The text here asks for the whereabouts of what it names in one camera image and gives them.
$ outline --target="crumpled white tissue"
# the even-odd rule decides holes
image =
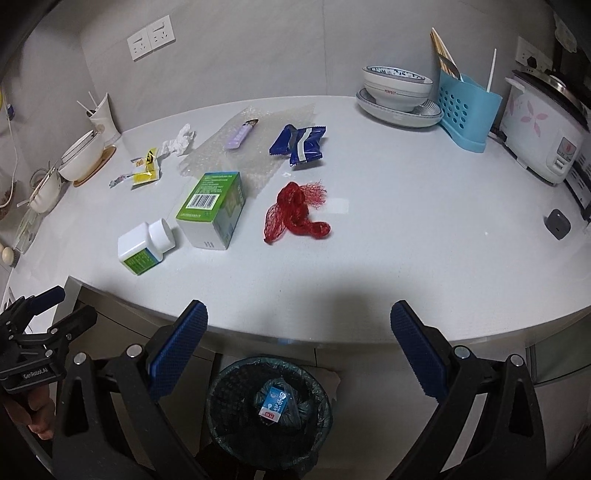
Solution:
[[[195,132],[191,131],[191,125],[186,124],[178,133],[177,138],[164,141],[158,156],[170,155],[171,153],[176,153],[178,156],[184,155],[194,136]]]

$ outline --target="barcode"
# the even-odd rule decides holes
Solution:
[[[216,204],[218,194],[213,193],[196,193],[187,205],[187,208],[196,208],[200,210],[211,210]]]

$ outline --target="blue label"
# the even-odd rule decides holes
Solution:
[[[287,394],[283,390],[271,387],[259,415],[271,421],[278,422],[286,405]]]

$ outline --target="electrical socket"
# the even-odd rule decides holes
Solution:
[[[148,30],[142,28],[139,32],[134,33],[127,39],[127,45],[129,45],[129,52],[131,58],[137,60],[143,57],[147,53],[152,51],[152,45],[150,44],[150,38],[148,36]]]
[[[528,64],[528,60],[530,63],[533,63],[531,59],[535,59],[534,64]],[[539,49],[534,47],[531,43],[523,38],[519,37],[517,39],[517,51],[515,52],[515,61],[517,63],[521,63],[526,67],[535,68],[541,72],[544,72],[546,69],[552,69],[552,60],[550,60],[546,55],[544,55]]]
[[[153,50],[174,41],[173,26],[170,23],[169,15],[156,20],[156,22],[151,23],[146,28]]]

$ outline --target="white wall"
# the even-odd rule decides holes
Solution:
[[[493,90],[515,68],[521,34],[549,56],[543,0],[104,0],[77,4],[80,40],[99,94],[123,129],[216,103],[281,95],[355,95],[361,68],[439,70],[435,27],[463,73]],[[126,39],[170,14],[176,42],[133,62]]]
[[[31,193],[34,170],[55,163],[82,134],[90,121],[76,103],[95,88],[80,46],[79,32],[70,22],[69,1],[46,16],[14,55],[2,79],[15,108],[12,122],[19,152],[17,195],[9,214],[0,220],[0,242],[12,244],[26,207],[15,205]],[[15,154],[4,107],[0,113],[0,170],[12,176]]]

